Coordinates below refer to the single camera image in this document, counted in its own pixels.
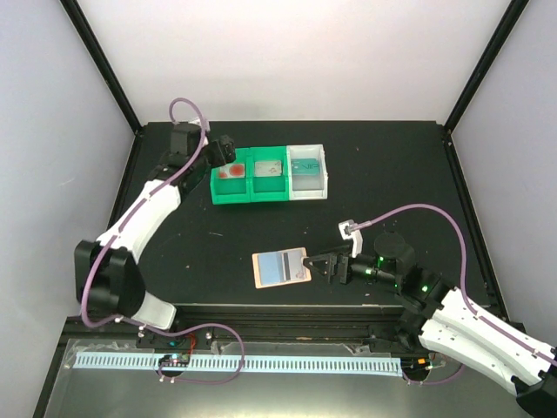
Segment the red white card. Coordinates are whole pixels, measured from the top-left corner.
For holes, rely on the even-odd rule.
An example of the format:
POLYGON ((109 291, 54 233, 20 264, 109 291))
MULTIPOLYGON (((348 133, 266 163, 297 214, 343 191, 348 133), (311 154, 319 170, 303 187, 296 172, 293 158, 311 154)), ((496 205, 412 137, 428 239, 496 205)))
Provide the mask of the red white card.
POLYGON ((230 163, 218 168, 219 179, 243 179, 245 177, 245 165, 242 163, 230 163))

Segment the beige leather card holder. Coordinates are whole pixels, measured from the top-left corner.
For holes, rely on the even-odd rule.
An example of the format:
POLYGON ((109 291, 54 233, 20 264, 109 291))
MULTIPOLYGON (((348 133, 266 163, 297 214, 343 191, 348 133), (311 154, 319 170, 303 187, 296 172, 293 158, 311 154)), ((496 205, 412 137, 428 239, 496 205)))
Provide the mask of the beige leather card holder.
POLYGON ((283 270, 283 254, 288 250, 298 248, 291 248, 276 252, 254 253, 252 255, 252 265, 255 287, 257 289, 264 289, 269 287, 281 287, 310 282, 312 280, 312 276, 308 270, 307 272, 310 275, 309 280, 285 281, 283 270))

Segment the white VIP card page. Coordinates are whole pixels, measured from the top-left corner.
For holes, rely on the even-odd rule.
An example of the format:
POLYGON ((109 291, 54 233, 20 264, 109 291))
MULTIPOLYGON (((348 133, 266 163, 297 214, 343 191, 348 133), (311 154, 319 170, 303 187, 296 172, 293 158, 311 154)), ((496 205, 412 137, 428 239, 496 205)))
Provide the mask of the white VIP card page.
POLYGON ((310 275, 303 264, 305 257, 304 248, 292 249, 284 252, 283 270, 285 281, 303 281, 310 279, 310 275))

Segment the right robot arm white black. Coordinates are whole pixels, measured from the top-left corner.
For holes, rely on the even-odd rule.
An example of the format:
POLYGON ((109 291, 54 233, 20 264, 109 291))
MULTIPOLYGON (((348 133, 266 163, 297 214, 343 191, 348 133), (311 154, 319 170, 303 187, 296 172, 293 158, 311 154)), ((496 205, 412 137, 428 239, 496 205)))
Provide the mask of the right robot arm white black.
POLYGON ((513 395, 532 417, 556 415, 556 349, 467 300, 459 287, 418 265, 397 233, 383 233, 370 255, 360 233, 352 250, 307 257, 303 264, 329 282, 363 280, 394 294, 404 308, 395 340, 406 351, 423 347, 485 375, 513 395))

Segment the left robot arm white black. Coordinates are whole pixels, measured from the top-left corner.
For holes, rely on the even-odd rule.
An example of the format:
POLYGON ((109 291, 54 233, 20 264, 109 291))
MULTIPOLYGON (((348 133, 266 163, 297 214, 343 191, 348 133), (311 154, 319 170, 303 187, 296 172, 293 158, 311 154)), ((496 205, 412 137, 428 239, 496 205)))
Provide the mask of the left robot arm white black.
POLYGON ((125 320, 156 330, 167 347, 178 347, 187 327, 177 308, 146 289, 138 267, 149 240, 164 220, 211 170, 234 162, 228 136, 212 138, 201 123, 179 123, 171 131, 170 149, 151 171, 134 203, 105 233, 81 241, 74 252, 77 300, 88 327, 125 320))

